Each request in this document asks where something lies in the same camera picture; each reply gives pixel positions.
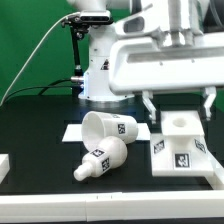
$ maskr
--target black cable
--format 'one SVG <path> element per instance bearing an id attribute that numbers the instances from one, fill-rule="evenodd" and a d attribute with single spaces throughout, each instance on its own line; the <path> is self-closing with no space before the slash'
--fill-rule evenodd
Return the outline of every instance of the black cable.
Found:
<path id="1" fill-rule="evenodd" d="M 38 95 L 41 96 L 43 95 L 43 93 L 45 93 L 50 87 L 55 86 L 57 84 L 63 83 L 63 82 L 71 82 L 71 79 L 59 79 L 57 81 L 52 82 L 51 84 L 49 84 L 47 87 L 44 87 L 39 93 Z"/>
<path id="2" fill-rule="evenodd" d="M 34 87 L 27 87 L 27 88 L 23 88 L 23 89 L 19 89 L 11 94 L 9 94 L 5 100 L 3 101 L 2 105 L 9 100 L 9 98 L 11 98 L 13 95 L 19 93 L 19 92 L 23 92 L 23 91 L 27 91 L 27 90 L 33 90 L 33 89 L 43 89 L 43 88 L 47 88 L 47 89 L 57 89 L 57 88 L 79 88 L 79 85 L 70 85 L 70 86 L 34 86 Z"/>
<path id="3" fill-rule="evenodd" d="M 220 28 L 224 29 L 224 25 L 222 24 L 222 22 L 221 22 L 221 20 L 219 18 L 219 15 L 217 13 L 214 0 L 210 0 L 210 9 L 211 9 L 212 15 L 213 15 L 213 17 L 215 19 L 215 22 L 216 22 L 217 26 L 219 26 Z"/>

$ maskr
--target camera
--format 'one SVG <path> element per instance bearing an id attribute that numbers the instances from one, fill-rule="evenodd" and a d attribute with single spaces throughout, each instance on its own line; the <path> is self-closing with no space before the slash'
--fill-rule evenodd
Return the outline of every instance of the camera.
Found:
<path id="1" fill-rule="evenodd" d="M 102 23 L 111 20 L 110 11 L 82 11 L 80 13 L 80 20 L 82 22 Z"/>

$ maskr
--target white cable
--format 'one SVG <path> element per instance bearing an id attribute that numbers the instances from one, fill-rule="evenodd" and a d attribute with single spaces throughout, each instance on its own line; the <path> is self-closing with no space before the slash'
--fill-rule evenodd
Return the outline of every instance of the white cable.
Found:
<path id="1" fill-rule="evenodd" d="M 25 70 L 26 66 L 29 64 L 29 62 L 31 61 L 31 59 L 33 58 L 33 56 L 36 54 L 37 50 L 40 48 L 40 46 L 43 44 L 43 42 L 45 41 L 45 39 L 47 38 L 47 36 L 51 33 L 51 31 L 59 24 L 61 23 L 62 20 L 67 19 L 69 16 L 75 16 L 78 15 L 79 13 L 72 13 L 69 14 L 67 16 L 62 17 L 60 20 L 58 20 L 48 31 L 47 33 L 44 35 L 44 37 L 41 39 L 41 41 L 39 42 L 39 44 L 36 46 L 36 48 L 34 49 L 33 53 L 30 55 L 30 57 L 27 59 L 27 61 L 25 62 L 25 64 L 23 65 L 23 67 L 21 68 L 21 70 L 19 71 L 19 73 L 16 75 L 15 79 L 12 81 L 12 83 L 10 84 L 10 86 L 8 87 L 8 89 L 6 90 L 4 96 L 2 97 L 1 103 L 0 103 L 0 107 L 3 105 L 6 97 L 8 96 L 10 90 L 12 89 L 12 87 L 14 86 L 14 84 L 16 83 L 16 81 L 19 79 L 19 77 L 21 76 L 21 74 L 23 73 L 23 71 Z"/>

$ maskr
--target bottle cap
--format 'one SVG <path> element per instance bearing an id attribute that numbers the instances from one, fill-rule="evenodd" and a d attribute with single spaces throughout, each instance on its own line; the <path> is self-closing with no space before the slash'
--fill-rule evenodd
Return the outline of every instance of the bottle cap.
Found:
<path id="1" fill-rule="evenodd" d="M 92 165 L 89 162 L 83 163 L 78 167 L 77 170 L 74 171 L 74 177 L 78 181 L 84 180 L 86 177 L 89 177 L 92 173 Z"/>

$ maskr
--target white cup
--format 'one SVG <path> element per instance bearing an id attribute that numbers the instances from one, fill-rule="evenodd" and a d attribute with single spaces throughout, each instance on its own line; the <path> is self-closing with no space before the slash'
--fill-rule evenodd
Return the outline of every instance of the white cup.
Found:
<path id="1" fill-rule="evenodd" d="M 131 116 L 91 111 L 82 122 L 82 140 L 88 151 L 94 150 L 108 136 L 132 143 L 138 135 L 138 124 Z"/>

